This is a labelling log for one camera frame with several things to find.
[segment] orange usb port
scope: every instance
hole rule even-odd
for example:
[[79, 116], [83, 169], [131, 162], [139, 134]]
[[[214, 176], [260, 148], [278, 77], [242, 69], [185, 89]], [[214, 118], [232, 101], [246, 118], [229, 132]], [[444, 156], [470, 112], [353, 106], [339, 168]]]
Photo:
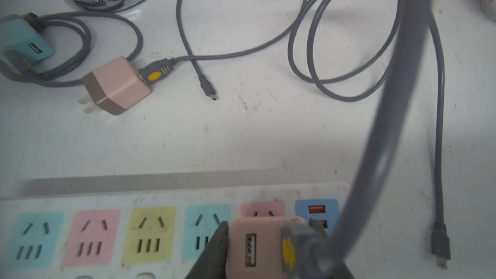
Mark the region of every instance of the orange usb port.
[[308, 212], [311, 214], [325, 214], [326, 213], [326, 207], [324, 205], [322, 206], [309, 206], [308, 207]]

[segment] cable strain relief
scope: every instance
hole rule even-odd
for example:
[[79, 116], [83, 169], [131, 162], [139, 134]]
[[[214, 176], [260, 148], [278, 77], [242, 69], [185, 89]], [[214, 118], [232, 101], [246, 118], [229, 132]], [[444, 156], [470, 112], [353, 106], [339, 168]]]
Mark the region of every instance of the cable strain relief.
[[22, 16], [22, 19], [28, 22], [28, 24], [31, 25], [31, 27], [39, 33], [41, 33], [45, 29], [43, 21], [34, 13], [26, 13]]
[[442, 229], [443, 231], [446, 231], [446, 224], [434, 222], [434, 229]]

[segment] power strip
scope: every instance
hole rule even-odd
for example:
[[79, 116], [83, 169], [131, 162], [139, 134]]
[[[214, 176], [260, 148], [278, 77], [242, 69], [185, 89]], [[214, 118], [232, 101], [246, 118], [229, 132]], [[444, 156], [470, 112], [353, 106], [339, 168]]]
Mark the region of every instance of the power strip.
[[[319, 183], [0, 201], [0, 277], [182, 279], [218, 221], [294, 216], [296, 205], [330, 231], [330, 207], [347, 195], [346, 184]], [[346, 262], [366, 276], [361, 241]]]

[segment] teal usb charger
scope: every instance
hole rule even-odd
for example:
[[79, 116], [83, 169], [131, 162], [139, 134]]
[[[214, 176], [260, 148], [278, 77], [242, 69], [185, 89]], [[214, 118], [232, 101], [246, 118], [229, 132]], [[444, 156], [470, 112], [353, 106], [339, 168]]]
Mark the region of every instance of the teal usb charger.
[[6, 50], [18, 51], [30, 64], [53, 55], [48, 43], [19, 15], [0, 19], [0, 60], [11, 65], [3, 54]]

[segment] yellow outlet panel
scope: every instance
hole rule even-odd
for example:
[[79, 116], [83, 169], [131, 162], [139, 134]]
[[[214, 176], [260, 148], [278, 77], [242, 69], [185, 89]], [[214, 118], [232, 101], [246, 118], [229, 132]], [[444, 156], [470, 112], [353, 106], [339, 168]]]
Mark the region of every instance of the yellow outlet panel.
[[122, 261], [127, 264], [170, 260], [176, 208], [136, 208], [131, 212]]

